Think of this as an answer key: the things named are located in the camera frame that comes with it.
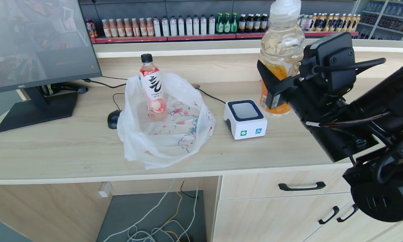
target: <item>plastic bag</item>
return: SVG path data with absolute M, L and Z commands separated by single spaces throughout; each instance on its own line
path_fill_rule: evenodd
M 139 77 L 128 78 L 125 108 L 117 131 L 129 161 L 146 164 L 146 169 L 168 167 L 195 154 L 212 136 L 215 118 L 200 92 L 180 76 L 161 73 L 168 116 L 154 122 L 148 117 L 148 104 Z

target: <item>computer mouse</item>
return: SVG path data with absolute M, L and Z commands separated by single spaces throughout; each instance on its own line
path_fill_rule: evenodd
M 109 129 L 116 129 L 117 123 L 118 123 L 118 118 L 119 114 L 122 110 L 115 110 L 111 113 L 109 113 L 109 116 L 107 116 L 107 126 Z

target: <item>monitor stand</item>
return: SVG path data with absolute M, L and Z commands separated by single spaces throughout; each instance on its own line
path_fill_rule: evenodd
M 14 104 L 1 121 L 0 132 L 68 118 L 73 114 L 77 92 L 44 97 L 38 87 L 29 87 L 24 90 L 31 100 Z

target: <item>pegboard wall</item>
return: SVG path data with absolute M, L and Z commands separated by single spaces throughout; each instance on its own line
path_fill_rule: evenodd
M 80 8 L 84 18 L 91 18 L 100 35 L 102 19 L 117 18 L 148 18 L 157 16 L 162 18 L 182 15 L 199 17 L 204 14 L 217 17 L 219 12 L 236 12 L 240 14 L 267 13 L 273 1 L 266 0 L 80 0 Z M 302 1 L 302 14 L 314 12 L 351 13 L 355 1 Z

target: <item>drawer handle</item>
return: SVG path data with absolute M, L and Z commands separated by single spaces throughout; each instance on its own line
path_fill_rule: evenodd
M 317 182 L 316 187 L 309 187 L 309 188 L 289 188 L 285 183 L 279 183 L 278 186 L 282 191 L 311 191 L 311 190 L 320 190 L 326 187 L 324 182 Z
M 341 222 L 345 222 L 347 219 L 349 219 L 351 216 L 353 216 L 354 215 L 354 213 L 356 213 L 358 210 L 359 210 L 359 208 L 357 207 L 357 205 L 353 205 L 353 208 L 354 208 L 354 211 L 349 215 L 349 216 L 347 216 L 345 219 L 341 219 L 340 217 L 338 217 L 336 220 L 337 220 L 337 222 L 338 223 L 341 223 Z
M 339 212 L 339 208 L 337 206 L 333 207 L 333 215 L 327 219 L 326 221 L 323 221 L 322 219 L 318 220 L 319 224 L 326 224 L 327 222 L 329 222 L 334 216 L 337 215 L 337 213 Z

